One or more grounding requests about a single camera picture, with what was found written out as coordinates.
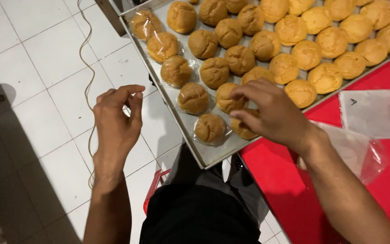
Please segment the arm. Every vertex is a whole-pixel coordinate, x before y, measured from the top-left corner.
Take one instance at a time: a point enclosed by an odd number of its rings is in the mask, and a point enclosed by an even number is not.
[[[260,118],[242,110],[230,116],[302,157],[335,230],[353,244],[390,243],[390,221],[383,209],[344,164],[327,134],[307,120],[282,89],[258,79],[235,88],[231,96],[254,101]]]
[[[129,243],[132,226],[124,163],[141,132],[143,86],[122,86],[97,97],[94,107],[99,147],[84,244]],[[130,117],[122,111],[126,104]]]

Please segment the electrical cable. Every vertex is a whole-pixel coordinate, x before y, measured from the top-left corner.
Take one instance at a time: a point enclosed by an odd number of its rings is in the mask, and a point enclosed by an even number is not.
[[[87,87],[85,88],[85,91],[84,91],[84,95],[85,95],[85,100],[87,101],[87,105],[88,107],[90,108],[91,112],[93,112],[93,108],[91,108],[90,106],[90,103],[88,102],[88,92],[90,90],[90,87],[93,83],[93,80],[94,80],[94,77],[96,75],[96,72],[94,71],[93,68],[90,67],[90,65],[84,60],[84,58],[82,58],[82,54],[81,54],[81,51],[82,51],[82,48],[88,44],[88,42],[90,41],[90,38],[91,38],[91,34],[93,32],[93,28],[91,27],[91,24],[90,22],[85,18],[85,15],[84,15],[84,11],[82,11],[81,9],[81,1],[82,0],[78,0],[78,9],[79,11],[81,12],[81,15],[82,15],[82,18],[88,23],[88,25],[90,26],[90,32],[88,33],[88,36],[85,38],[84,42],[82,43],[81,47],[79,48],[79,57],[81,58],[81,60],[84,62],[84,64],[89,68],[91,69],[91,71],[93,72],[93,77],[91,78],[90,82],[88,83]],[[93,137],[93,133],[94,133],[94,130],[96,128],[96,122],[94,122],[94,125],[93,125],[93,130],[91,131],[91,134],[90,134],[90,137],[88,138],[88,153],[90,154],[90,157],[93,158],[93,154],[91,153],[91,138]],[[93,189],[93,184],[94,184],[94,169],[93,169],[93,172],[91,172],[90,174],[90,177],[88,178],[88,187],[92,190]]]

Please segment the red plastic stool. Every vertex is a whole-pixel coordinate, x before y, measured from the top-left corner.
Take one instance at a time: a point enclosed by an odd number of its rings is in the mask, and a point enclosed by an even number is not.
[[[153,196],[154,192],[157,190],[157,185],[159,185],[159,180],[162,176],[168,174],[170,171],[170,169],[162,172],[162,169],[159,169],[158,171],[156,171],[156,173],[154,173],[154,178],[153,178],[153,182],[151,182],[151,186],[150,186],[150,189],[148,189],[148,193],[147,193],[147,197],[145,197],[145,201],[144,201],[144,213],[147,215],[147,207],[148,207],[148,202],[150,201],[150,198]]]

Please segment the red table surface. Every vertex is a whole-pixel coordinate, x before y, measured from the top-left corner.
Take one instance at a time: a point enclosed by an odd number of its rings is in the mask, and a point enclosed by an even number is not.
[[[370,89],[390,89],[390,62],[348,87],[348,90]],[[341,126],[338,96],[305,115]],[[381,143],[389,165],[367,188],[390,218],[390,140]],[[293,244],[344,243],[325,218],[308,174],[295,167],[286,147],[262,138],[244,148],[241,155]]]

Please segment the metal baking tray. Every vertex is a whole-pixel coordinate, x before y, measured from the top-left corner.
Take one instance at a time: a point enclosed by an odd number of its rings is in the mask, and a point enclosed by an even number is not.
[[[185,141],[187,142],[192,154],[194,155],[195,159],[198,162],[198,165],[202,169],[208,169],[210,167],[213,167],[215,164],[221,162],[225,158],[229,157],[230,155],[237,153],[242,148],[246,147],[250,143],[258,140],[260,137],[257,137],[251,141],[246,141],[244,139],[241,139],[236,134],[231,133],[230,136],[227,138],[227,140],[219,146],[213,147],[213,146],[207,146],[203,145],[197,141],[192,140],[192,134],[194,129],[194,124],[198,117],[189,115],[186,113],[182,113],[181,110],[176,109],[176,99],[179,94],[179,89],[172,88],[165,84],[165,82],[160,77],[160,69],[161,64],[155,62],[153,59],[151,59],[146,52],[146,43],[139,40],[137,37],[133,36],[133,33],[131,29],[129,28],[130,19],[135,15],[135,13],[139,10],[143,9],[149,9],[153,11],[156,16],[160,19],[160,21],[163,24],[163,27],[166,29],[167,32],[170,32],[174,34],[177,39],[180,42],[180,48],[181,53],[180,55],[185,57],[187,60],[193,60],[197,64],[197,68],[192,73],[192,82],[198,82],[199,84],[203,85],[206,90],[213,96],[216,97],[216,91],[208,88],[204,85],[204,83],[199,78],[199,67],[203,63],[203,60],[195,58],[192,53],[190,52],[187,43],[189,34],[180,34],[172,31],[167,25],[166,25],[166,14],[169,9],[169,6],[172,2],[175,0],[149,0],[148,2],[145,2],[137,7],[133,7],[132,9],[125,11],[120,15],[120,20],[122,21],[124,28],[126,29],[127,33],[129,34],[130,39],[132,40],[132,43],[134,44],[135,48],[137,49],[138,53],[143,59],[143,62],[148,69],[153,82],[156,84],[160,94],[163,97],[164,102],[168,106],[168,109],[170,110],[172,116],[177,122],[177,125],[179,126]],[[250,4],[258,5],[258,1],[250,0]],[[316,0],[314,3],[314,6],[322,6],[323,0]],[[199,9],[199,3],[194,5],[194,8],[196,12],[198,13]],[[359,13],[359,7],[355,9],[355,13]],[[237,15],[229,15],[231,18],[236,19]],[[202,29],[202,30],[209,30],[214,32],[214,28],[211,26],[207,26],[203,24],[199,19],[197,22],[197,25],[195,27],[195,30]],[[263,29],[273,31],[274,30],[274,24],[265,23]],[[308,40],[315,40],[315,35],[308,35],[306,39]],[[249,42],[251,40],[250,36],[243,36],[242,40],[240,41],[239,45],[249,46]],[[348,50],[353,50],[353,45],[349,44]],[[214,57],[224,57],[225,49],[222,47],[218,47],[218,51],[214,55]],[[283,53],[290,53],[291,47],[282,46],[281,52]],[[339,90],[336,90],[330,94],[327,95],[318,95],[316,101],[310,106],[302,110],[302,112],[306,112],[310,110],[311,108],[317,106],[319,103],[323,102],[324,100],[328,99],[329,97],[332,97],[333,95],[337,94],[339,91],[345,89],[347,86],[353,84],[355,81],[359,80],[360,78],[364,77],[365,75],[368,75],[372,71],[376,70],[377,68],[381,67],[383,64],[390,61],[390,55],[387,57],[387,59],[377,65],[376,67],[373,67],[371,69],[366,68],[364,73],[357,77],[354,80],[343,80],[342,87]],[[332,62],[332,59],[322,59],[322,63],[326,62]],[[269,67],[269,62],[261,62],[257,60],[257,66],[264,66],[266,68]],[[299,76],[302,79],[307,79],[308,72],[300,70]],[[230,78],[228,82],[234,82],[236,84],[240,84],[241,76],[232,75],[230,74]],[[249,103],[250,108],[256,108],[256,106],[253,103]],[[213,109],[213,113],[219,114],[224,118],[224,120],[230,124],[230,119],[227,114],[223,113],[219,108],[216,106]]]

